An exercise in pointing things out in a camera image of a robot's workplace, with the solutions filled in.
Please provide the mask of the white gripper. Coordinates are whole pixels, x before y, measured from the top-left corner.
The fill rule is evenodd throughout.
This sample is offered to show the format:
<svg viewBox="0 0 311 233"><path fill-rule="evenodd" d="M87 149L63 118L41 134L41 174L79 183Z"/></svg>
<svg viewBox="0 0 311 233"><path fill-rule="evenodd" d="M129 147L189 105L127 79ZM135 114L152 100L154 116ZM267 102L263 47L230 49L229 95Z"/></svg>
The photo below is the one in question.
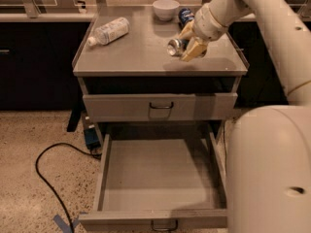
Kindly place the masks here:
<svg viewBox="0 0 311 233"><path fill-rule="evenodd" d="M189 40L181 60L189 62L207 51L208 42L219 40L227 31L225 20L225 8L212 3L204 4L196 12L194 22L189 21L178 36L181 40Z"/></svg>

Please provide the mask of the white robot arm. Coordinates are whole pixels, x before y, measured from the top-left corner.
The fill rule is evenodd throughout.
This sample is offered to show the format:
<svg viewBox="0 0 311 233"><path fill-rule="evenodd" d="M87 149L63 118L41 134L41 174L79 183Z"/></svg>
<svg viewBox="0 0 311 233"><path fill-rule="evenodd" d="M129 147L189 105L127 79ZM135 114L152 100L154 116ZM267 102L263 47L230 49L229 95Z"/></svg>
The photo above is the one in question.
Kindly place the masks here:
<svg viewBox="0 0 311 233"><path fill-rule="evenodd" d="M211 0L181 33L182 58L199 56L237 19L256 18L285 106L253 109L231 132L228 233L311 233L311 32L285 0Z"/></svg>

